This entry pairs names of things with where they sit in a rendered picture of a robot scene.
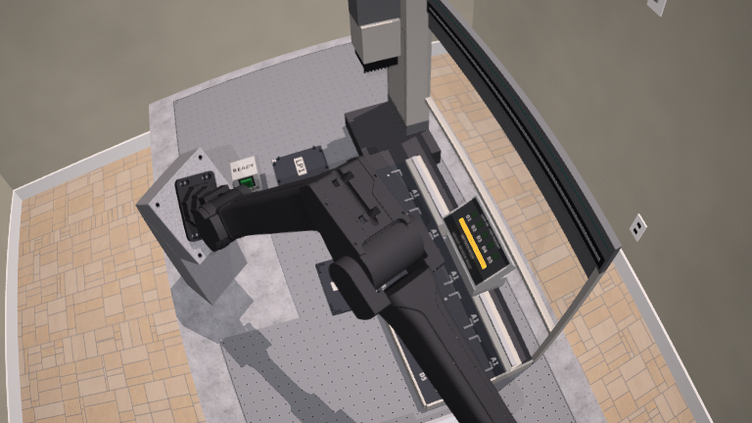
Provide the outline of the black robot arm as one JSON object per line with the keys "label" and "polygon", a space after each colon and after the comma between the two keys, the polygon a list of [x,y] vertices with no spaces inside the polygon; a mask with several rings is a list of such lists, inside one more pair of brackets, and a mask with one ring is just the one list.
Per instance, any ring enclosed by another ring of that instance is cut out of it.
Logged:
{"label": "black robot arm", "polygon": [[434,272],[446,261],[364,156],[256,192],[217,187],[211,170],[174,186],[187,240],[213,252],[243,236],[318,231],[334,261],[330,277],[356,318],[379,313],[389,323],[458,423],[517,423],[442,298]]}

